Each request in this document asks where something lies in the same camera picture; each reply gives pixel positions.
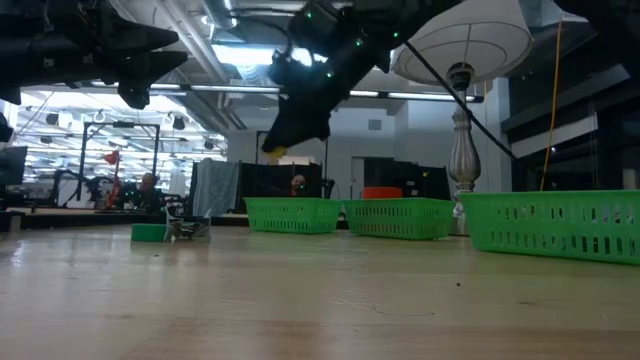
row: lamp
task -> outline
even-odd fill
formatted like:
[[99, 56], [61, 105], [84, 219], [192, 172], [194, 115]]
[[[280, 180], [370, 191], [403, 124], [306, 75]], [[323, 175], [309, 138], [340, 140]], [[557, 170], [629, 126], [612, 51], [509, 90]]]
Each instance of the lamp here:
[[184, 116], [175, 115], [173, 117], [173, 128], [176, 130], [184, 130], [185, 128]]
[[58, 125], [59, 118], [60, 115], [58, 114], [47, 114], [47, 117], [44, 118], [44, 121], [47, 123], [47, 125], [55, 126]]
[[210, 138], [206, 138], [204, 140], [204, 148], [207, 150], [213, 150], [213, 140], [211, 140]]
[[[449, 80], [466, 103], [471, 84], [493, 80], [513, 69], [529, 54], [533, 39], [518, 0], [467, 0], [434, 17], [409, 43]], [[396, 51], [393, 69], [406, 79], [441, 85], [405, 46]], [[459, 106], [453, 122], [455, 141], [449, 161], [449, 176], [457, 189], [453, 215], [458, 233], [466, 234], [459, 195], [473, 191], [480, 177], [480, 160], [471, 136], [470, 119]]]

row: gray curtain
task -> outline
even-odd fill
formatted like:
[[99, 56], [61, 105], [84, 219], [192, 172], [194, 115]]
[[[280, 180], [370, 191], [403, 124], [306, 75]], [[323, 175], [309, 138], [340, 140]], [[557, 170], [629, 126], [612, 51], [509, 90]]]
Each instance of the gray curtain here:
[[211, 216], [235, 208], [240, 164], [204, 159], [198, 163], [198, 184], [193, 198], [193, 214]]

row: white wall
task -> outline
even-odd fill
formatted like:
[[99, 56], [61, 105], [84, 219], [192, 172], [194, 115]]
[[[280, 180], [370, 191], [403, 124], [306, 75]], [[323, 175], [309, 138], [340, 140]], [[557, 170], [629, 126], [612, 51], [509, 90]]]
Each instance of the white wall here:
[[[457, 105], [452, 102], [409, 101], [396, 115], [395, 158], [417, 162], [422, 166], [449, 168], [455, 139], [452, 115]], [[476, 118], [504, 144], [500, 122], [509, 116], [508, 81], [494, 81], [482, 104], [469, 104]], [[476, 192], [511, 191], [511, 162], [502, 151], [476, 127], [472, 137], [480, 157], [481, 175]], [[455, 186], [450, 181], [453, 193]]]
[[[260, 120], [247, 118], [252, 123]], [[382, 130], [368, 130], [369, 120], [382, 120]], [[352, 157], [389, 157], [394, 154], [394, 117], [388, 116], [383, 109], [340, 109], [331, 116], [332, 135], [329, 138], [327, 177], [336, 181], [332, 197], [349, 198], [351, 186]], [[269, 124], [268, 119], [260, 123]], [[254, 163], [256, 158], [256, 130], [234, 131], [228, 134], [227, 161]], [[310, 156], [316, 163], [324, 166], [324, 144], [317, 139], [296, 145], [287, 151], [291, 156]]]
[[[509, 116], [508, 91], [508, 81], [498, 79], [484, 103], [469, 106], [478, 120], [497, 137], [501, 136], [500, 122]], [[451, 116], [456, 106], [452, 102], [408, 101], [395, 117], [387, 116], [381, 109], [350, 108], [333, 113], [328, 177], [336, 180], [341, 198], [349, 197], [352, 157], [389, 157], [423, 166], [448, 168], [454, 142]], [[276, 116], [276, 112], [268, 110], [240, 111], [239, 114], [243, 121], [260, 130], [268, 130]], [[369, 119], [382, 120], [382, 130], [369, 131]], [[255, 129], [229, 133], [228, 161], [255, 162]], [[472, 136], [482, 166], [476, 191], [511, 191], [509, 158], [475, 126]], [[288, 155], [311, 156], [322, 164], [324, 146], [318, 140], [310, 140], [289, 149]], [[453, 181], [450, 181], [450, 186], [453, 193]], [[337, 198], [337, 193], [337, 189], [334, 190], [334, 198]]]

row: wooden table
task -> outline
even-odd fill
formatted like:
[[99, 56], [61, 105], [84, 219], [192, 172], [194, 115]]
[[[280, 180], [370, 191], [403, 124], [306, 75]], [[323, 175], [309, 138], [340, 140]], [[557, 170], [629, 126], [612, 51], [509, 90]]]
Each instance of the wooden table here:
[[129, 227], [0, 243], [0, 358], [639, 359], [640, 268], [409, 242]]

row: green plastic basket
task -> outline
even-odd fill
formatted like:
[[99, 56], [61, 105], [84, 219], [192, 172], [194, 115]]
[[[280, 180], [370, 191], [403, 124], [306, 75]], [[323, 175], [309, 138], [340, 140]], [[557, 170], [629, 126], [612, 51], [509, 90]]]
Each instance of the green plastic basket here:
[[353, 234], [409, 240], [443, 238], [451, 229], [451, 201], [408, 198], [345, 201]]
[[336, 230], [341, 203], [317, 198], [245, 198], [254, 231], [326, 234]]
[[163, 242], [166, 231], [164, 224], [133, 224], [131, 241]]
[[640, 191], [462, 194], [462, 201], [478, 250], [640, 264]]

